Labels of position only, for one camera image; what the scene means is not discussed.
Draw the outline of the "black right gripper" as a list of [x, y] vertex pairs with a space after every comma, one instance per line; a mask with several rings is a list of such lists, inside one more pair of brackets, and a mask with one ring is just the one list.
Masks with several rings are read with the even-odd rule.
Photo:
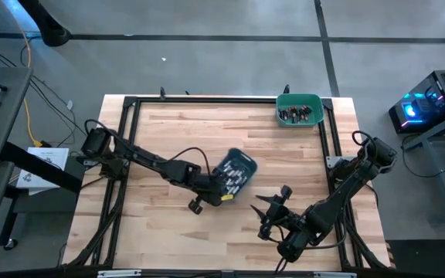
[[292, 233], [288, 232], [285, 236], [283, 231], [283, 229], [290, 229], [289, 224], [291, 221], [291, 211], [284, 205], [284, 203], [290, 198], [292, 192], [293, 191], [289, 186], [283, 185], [280, 190], [280, 195], [256, 195], [259, 200], [270, 204], [270, 207], [266, 212], [262, 212], [254, 205], [250, 206], [260, 218], [259, 238], [263, 240], [272, 240], [270, 234], [273, 226], [276, 226], [279, 229], [282, 240], [288, 240], [290, 238]]

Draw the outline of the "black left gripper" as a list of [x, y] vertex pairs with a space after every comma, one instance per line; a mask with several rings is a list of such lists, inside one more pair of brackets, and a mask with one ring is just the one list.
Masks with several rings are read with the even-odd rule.
[[220, 206], [223, 196], [223, 186], [220, 179], [215, 175], [196, 174], [189, 179], [188, 189], [197, 194], [196, 198], [191, 200], [188, 207], [196, 215], [199, 215], [203, 207], [200, 205], [204, 201], [214, 207]]

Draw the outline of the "dark teal plastic bin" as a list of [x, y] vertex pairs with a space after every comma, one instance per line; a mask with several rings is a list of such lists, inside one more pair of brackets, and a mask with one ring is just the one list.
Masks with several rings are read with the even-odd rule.
[[[231, 168], [228, 171], [224, 171], [224, 164], [226, 164], [228, 161], [231, 162]], [[228, 195], [228, 191], [231, 188], [235, 187], [226, 184], [226, 179], [229, 177], [229, 173], [231, 171], [239, 170], [248, 175], [249, 178], [244, 183], [240, 182], [239, 186], [241, 186], [241, 189], [236, 194], [233, 194], [235, 198], [239, 194], [239, 192], [250, 182], [257, 169], [257, 163], [250, 156], [243, 153], [238, 148], [231, 148], [228, 150], [227, 155], [222, 159], [222, 161], [212, 170], [212, 174], [220, 179], [223, 195]]]

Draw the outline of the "green plastic bin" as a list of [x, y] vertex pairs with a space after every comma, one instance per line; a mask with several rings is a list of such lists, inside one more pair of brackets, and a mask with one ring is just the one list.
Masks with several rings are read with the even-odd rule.
[[[280, 110], [286, 110], [288, 107], [290, 107], [290, 110], [295, 110], [302, 106], [309, 106], [313, 110], [313, 113], [309, 114], [306, 120], [292, 124], [292, 119], [287, 119], [286, 121], [280, 119]], [[321, 98], [315, 94], [281, 94], [276, 99], [276, 115], [279, 127], [314, 127], [316, 124], [323, 121], [324, 108], [322, 106]]]

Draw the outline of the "black yellow striped platform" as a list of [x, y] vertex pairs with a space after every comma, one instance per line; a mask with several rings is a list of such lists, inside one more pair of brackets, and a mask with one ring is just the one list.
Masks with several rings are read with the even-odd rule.
[[445, 239], [386, 240], [392, 268], [445, 278]]

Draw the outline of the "white paper booklet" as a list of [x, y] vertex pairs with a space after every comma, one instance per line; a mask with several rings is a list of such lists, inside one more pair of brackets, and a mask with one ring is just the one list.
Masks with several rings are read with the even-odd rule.
[[[29, 147], [27, 152], [41, 158], [48, 164], [63, 170], [69, 154], [68, 148]], [[27, 189], [29, 195], [35, 195], [46, 190], [57, 188], [57, 185], [40, 178], [30, 172], [21, 170], [16, 187]]]

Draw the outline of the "black crossbeam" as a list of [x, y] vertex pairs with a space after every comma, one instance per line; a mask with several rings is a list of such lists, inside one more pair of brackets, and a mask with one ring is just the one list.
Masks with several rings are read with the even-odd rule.
[[37, 175], [70, 192], [78, 193], [81, 189], [82, 181], [80, 179], [49, 164], [34, 154], [28, 153], [13, 143], [6, 142], [4, 144], [0, 153], [0, 161], [12, 162], [16, 167]]

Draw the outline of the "black stand base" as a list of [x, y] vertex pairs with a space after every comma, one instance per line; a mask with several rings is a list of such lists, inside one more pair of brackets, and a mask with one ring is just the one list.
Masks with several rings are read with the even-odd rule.
[[18, 0], [18, 2], [37, 25], [47, 46], [62, 46], [70, 40], [70, 31], [53, 18], [40, 0]]

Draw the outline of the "black aluminium table frame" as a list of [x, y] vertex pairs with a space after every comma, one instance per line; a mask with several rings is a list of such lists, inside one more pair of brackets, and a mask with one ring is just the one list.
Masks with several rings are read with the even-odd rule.
[[92, 118], [133, 137], [144, 149], [201, 166], [215, 166], [236, 147], [257, 162], [250, 183], [221, 206], [189, 210], [195, 197], [138, 165], [129, 171], [117, 244], [103, 246], [116, 268], [143, 270], [264, 270], [280, 261], [273, 241], [257, 235], [260, 220], [250, 207], [266, 209], [256, 195], [292, 188], [295, 212], [328, 195], [325, 158], [353, 157], [358, 120], [352, 99], [332, 98], [334, 120], [323, 127], [279, 127], [273, 97], [107, 95]]

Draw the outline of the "silver metal bracket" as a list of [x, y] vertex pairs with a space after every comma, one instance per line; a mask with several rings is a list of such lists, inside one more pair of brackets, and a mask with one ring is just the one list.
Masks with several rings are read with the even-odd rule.
[[141, 277], [141, 270], [101, 270], [97, 278], [133, 278]]
[[314, 272], [314, 278], [357, 278], [355, 273], [345, 272]]

